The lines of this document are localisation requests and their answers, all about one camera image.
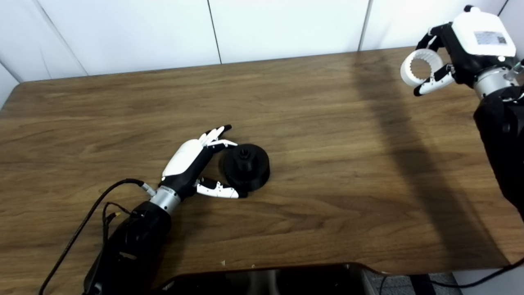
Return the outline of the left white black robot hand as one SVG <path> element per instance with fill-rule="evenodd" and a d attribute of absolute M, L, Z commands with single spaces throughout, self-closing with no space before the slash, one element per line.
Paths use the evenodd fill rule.
<path fill-rule="evenodd" d="M 232 141 L 221 139 L 231 128 L 231 125 L 224 125 L 210 129 L 200 138 L 184 142 L 163 170 L 159 187 L 172 189 L 182 200 L 196 193 L 219 198 L 247 198 L 246 192 L 201 175 L 213 155 L 237 146 Z"/>

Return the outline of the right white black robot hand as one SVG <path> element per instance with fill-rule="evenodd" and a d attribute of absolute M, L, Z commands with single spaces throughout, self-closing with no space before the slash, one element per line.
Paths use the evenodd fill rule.
<path fill-rule="evenodd" d="M 419 97 L 456 82 L 473 89 L 479 99 L 497 95 L 516 101 L 522 95 L 516 75 L 516 46 L 494 14 L 468 5 L 453 21 L 431 27 L 412 57 L 427 58 L 428 78 L 414 80 Z"/>

